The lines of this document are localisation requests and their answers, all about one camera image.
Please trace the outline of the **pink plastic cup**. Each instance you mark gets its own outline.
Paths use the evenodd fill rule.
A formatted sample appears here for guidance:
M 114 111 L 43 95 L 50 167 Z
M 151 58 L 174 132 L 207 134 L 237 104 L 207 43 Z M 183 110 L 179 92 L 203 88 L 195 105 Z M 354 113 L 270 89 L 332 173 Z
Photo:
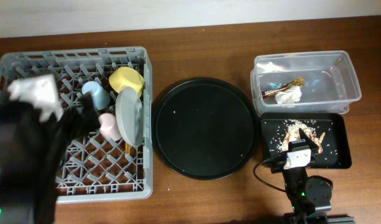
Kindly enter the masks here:
M 106 140 L 118 141 L 122 138 L 118 126 L 116 117 L 111 113 L 103 113 L 98 118 L 100 123 L 99 132 Z

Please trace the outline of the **blue plastic cup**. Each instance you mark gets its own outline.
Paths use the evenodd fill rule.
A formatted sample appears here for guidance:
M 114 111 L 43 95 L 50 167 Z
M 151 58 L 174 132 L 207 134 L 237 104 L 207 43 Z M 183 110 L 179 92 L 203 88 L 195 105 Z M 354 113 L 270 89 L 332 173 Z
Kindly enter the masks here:
M 97 110 L 105 109 L 110 103 L 109 93 L 96 81 L 86 82 L 82 88 L 81 92 L 83 95 L 90 93 L 93 99 L 94 107 Z

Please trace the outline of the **grey round plate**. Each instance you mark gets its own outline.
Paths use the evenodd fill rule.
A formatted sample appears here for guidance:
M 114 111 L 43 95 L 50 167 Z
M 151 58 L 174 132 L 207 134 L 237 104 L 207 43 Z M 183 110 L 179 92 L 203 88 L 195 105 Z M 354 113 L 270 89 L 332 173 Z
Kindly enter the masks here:
M 126 87 L 117 96 L 116 121 L 123 140 L 138 147 L 143 142 L 143 104 L 137 92 Z

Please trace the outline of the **wooden chopstick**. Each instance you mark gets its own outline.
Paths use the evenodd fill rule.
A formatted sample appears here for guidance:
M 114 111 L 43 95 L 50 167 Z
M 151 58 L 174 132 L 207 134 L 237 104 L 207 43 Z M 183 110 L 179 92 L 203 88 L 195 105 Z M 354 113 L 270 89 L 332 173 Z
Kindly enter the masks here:
M 128 143 L 125 143 L 125 153 L 130 154 L 131 152 L 131 146 Z

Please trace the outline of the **white napkin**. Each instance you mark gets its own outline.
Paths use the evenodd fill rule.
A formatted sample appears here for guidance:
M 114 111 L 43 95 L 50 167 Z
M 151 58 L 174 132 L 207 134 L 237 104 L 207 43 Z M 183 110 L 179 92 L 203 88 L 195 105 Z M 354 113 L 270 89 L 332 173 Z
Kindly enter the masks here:
M 287 90 L 280 91 L 275 95 L 275 101 L 280 104 L 294 104 L 301 100 L 302 92 L 300 86 L 292 86 Z

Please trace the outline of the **yellow bowl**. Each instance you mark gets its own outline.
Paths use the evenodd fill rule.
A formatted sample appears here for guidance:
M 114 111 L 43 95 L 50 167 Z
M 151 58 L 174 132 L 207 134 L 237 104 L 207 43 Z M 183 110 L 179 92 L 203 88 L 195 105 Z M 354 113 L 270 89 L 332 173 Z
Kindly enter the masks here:
M 141 96 L 145 82 L 143 76 L 133 68 L 119 67 L 109 77 L 109 84 L 117 93 L 120 93 L 127 87 L 131 87 Z

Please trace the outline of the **gold snack wrapper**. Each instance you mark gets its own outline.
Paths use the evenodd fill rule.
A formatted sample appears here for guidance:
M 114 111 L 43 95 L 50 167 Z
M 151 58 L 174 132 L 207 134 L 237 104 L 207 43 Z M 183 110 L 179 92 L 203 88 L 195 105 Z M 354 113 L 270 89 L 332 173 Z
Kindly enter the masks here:
M 288 90 L 289 88 L 291 88 L 293 86 L 303 86 L 304 84 L 305 84 L 305 80 L 302 77 L 300 77 L 300 78 L 297 78 L 296 80 L 291 81 L 290 83 L 287 83 L 286 85 L 284 85 L 281 88 L 278 88 L 276 90 L 261 91 L 262 98 L 265 99 L 265 98 L 276 95 L 280 91 Z

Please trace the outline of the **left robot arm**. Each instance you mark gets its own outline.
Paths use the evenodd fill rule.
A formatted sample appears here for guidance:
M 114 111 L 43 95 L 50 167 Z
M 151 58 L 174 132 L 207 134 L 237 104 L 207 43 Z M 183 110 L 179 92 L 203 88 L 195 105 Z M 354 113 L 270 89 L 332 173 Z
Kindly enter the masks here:
M 54 223 L 68 145 L 100 123 L 90 93 L 64 110 L 52 74 L 14 80 L 0 102 L 0 223 Z

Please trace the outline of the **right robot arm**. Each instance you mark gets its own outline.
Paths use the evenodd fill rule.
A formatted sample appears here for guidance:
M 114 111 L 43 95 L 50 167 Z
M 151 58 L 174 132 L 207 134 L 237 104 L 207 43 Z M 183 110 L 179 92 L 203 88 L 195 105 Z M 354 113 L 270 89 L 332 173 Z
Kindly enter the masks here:
M 318 145 L 299 129 L 300 138 L 288 143 L 288 150 L 264 161 L 271 171 L 281 172 L 284 179 L 284 193 L 291 202 L 293 211 L 284 214 L 283 222 L 289 224 L 350 224 L 354 217 L 329 217 L 332 209 L 333 182 L 318 175 L 309 176 L 306 169 L 318 155 Z

